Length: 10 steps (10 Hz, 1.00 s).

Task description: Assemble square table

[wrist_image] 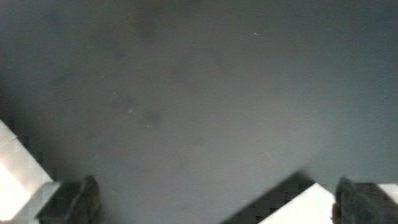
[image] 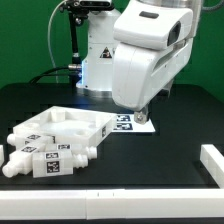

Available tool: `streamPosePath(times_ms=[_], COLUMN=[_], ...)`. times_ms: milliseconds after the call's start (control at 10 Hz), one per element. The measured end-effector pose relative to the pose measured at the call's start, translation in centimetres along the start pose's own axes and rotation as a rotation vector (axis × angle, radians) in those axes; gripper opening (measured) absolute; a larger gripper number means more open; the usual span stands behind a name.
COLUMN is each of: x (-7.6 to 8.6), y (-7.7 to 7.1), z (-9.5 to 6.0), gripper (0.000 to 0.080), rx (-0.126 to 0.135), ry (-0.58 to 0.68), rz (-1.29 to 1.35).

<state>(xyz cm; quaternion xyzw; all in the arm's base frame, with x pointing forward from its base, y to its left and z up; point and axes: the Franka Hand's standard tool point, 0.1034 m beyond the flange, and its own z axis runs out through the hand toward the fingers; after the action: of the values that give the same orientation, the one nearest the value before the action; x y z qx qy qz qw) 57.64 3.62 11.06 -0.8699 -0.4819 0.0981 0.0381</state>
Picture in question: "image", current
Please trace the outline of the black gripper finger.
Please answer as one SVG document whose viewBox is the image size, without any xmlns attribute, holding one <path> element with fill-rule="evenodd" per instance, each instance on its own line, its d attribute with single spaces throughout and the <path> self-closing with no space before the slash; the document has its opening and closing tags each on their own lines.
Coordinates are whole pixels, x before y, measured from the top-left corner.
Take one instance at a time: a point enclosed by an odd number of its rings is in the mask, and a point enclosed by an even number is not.
<svg viewBox="0 0 224 224">
<path fill-rule="evenodd" d="M 139 124 L 145 124 L 148 121 L 148 115 L 148 106 L 144 106 L 140 111 L 134 113 L 134 121 Z"/>
</svg>

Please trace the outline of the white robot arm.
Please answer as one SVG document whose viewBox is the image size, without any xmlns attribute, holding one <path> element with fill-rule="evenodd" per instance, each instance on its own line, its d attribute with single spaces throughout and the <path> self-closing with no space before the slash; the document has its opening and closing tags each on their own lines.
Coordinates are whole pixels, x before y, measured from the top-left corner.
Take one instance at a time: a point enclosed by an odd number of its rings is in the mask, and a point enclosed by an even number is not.
<svg viewBox="0 0 224 224">
<path fill-rule="evenodd" d="M 88 53 L 78 90 L 111 97 L 149 119 L 150 101 L 168 92 L 188 63 L 203 0 L 130 0 L 120 13 L 112 0 L 81 0 L 88 16 Z"/>
</svg>

